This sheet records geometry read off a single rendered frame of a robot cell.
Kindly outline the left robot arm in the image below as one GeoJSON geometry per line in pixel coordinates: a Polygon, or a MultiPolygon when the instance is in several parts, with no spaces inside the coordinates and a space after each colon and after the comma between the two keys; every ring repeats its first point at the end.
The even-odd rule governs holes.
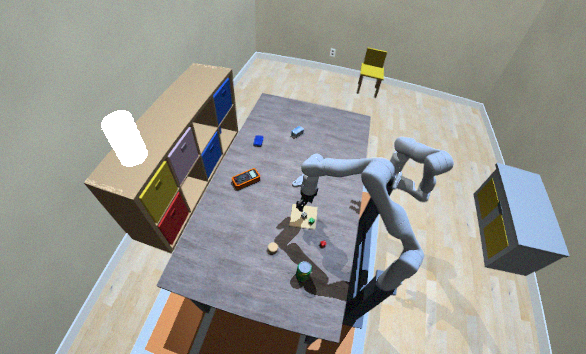
{"type": "Polygon", "coordinates": [[[293,181],[292,186],[294,188],[301,187],[301,191],[305,195],[316,193],[320,176],[346,177],[361,174],[362,183],[375,203],[388,233],[403,241],[403,251],[400,257],[378,278],[381,289],[395,290],[402,284],[402,281],[418,271],[424,259],[424,253],[414,235],[404,208],[392,201],[388,195],[386,185],[395,171],[389,160],[384,158],[323,159],[321,155],[313,154],[303,162],[301,170],[304,174],[293,181]]]}

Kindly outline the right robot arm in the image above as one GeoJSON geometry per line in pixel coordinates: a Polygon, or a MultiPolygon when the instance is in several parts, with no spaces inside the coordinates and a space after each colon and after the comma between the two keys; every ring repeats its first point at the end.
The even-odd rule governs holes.
{"type": "Polygon", "coordinates": [[[420,202],[427,202],[431,191],[436,185],[435,176],[446,173],[453,168],[454,161],[451,155],[446,151],[428,147],[415,142],[413,138],[407,137],[398,137],[395,140],[394,147],[397,152],[393,153],[390,162],[394,165],[394,172],[397,178],[395,177],[396,181],[394,180],[395,183],[393,182],[392,189],[400,189],[420,202]],[[409,158],[418,163],[424,163],[423,178],[418,190],[415,189],[413,180],[402,176],[402,169],[409,158]]]}

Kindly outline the green soda can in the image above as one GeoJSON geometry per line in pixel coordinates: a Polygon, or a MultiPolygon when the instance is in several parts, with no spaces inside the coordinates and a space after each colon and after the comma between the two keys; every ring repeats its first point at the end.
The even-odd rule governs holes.
{"type": "Polygon", "coordinates": [[[296,278],[301,282],[305,282],[309,279],[311,271],[312,267],[308,262],[300,262],[297,266],[296,278]]]}

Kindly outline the beige flat mat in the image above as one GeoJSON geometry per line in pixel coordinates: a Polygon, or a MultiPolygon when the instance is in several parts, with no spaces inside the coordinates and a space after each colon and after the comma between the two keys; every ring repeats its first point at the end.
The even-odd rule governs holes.
{"type": "Polygon", "coordinates": [[[303,212],[307,213],[307,217],[304,219],[301,217],[301,214],[303,212],[300,212],[296,208],[296,204],[293,204],[289,226],[315,230],[316,229],[317,208],[318,207],[304,206],[303,212]],[[311,217],[315,220],[315,222],[312,225],[310,223],[308,223],[308,221],[311,217]]]}

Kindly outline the orange digital multimeter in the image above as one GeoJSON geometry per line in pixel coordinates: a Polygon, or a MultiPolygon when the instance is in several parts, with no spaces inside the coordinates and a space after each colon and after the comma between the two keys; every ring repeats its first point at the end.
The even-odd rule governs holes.
{"type": "Polygon", "coordinates": [[[237,190],[260,181],[260,175],[255,168],[232,177],[232,182],[237,190]]]}

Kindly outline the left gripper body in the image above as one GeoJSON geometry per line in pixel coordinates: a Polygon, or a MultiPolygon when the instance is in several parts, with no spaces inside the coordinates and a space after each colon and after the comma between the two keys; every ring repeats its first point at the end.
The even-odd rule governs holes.
{"type": "Polygon", "coordinates": [[[302,191],[300,191],[300,193],[301,193],[301,196],[302,196],[301,199],[303,199],[303,202],[306,202],[307,199],[314,198],[315,195],[316,195],[316,193],[314,195],[305,195],[305,194],[302,193],[302,191]]]}

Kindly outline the tan short cylinder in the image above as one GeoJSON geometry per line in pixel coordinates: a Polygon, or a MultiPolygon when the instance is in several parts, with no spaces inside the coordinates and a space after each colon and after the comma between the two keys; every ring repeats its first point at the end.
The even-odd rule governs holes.
{"type": "Polygon", "coordinates": [[[272,242],[268,245],[268,249],[269,249],[270,253],[274,254],[278,251],[278,245],[276,243],[272,242]]]}

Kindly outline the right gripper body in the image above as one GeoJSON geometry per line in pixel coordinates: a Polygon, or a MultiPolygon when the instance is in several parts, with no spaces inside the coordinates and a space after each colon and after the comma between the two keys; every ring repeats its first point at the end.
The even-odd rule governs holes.
{"type": "Polygon", "coordinates": [[[394,180],[395,180],[395,177],[396,177],[396,173],[394,172],[394,175],[393,175],[393,177],[391,178],[391,180],[388,182],[388,184],[387,184],[387,185],[389,185],[389,186],[392,186],[392,184],[393,184],[393,182],[394,182],[394,180]]]}

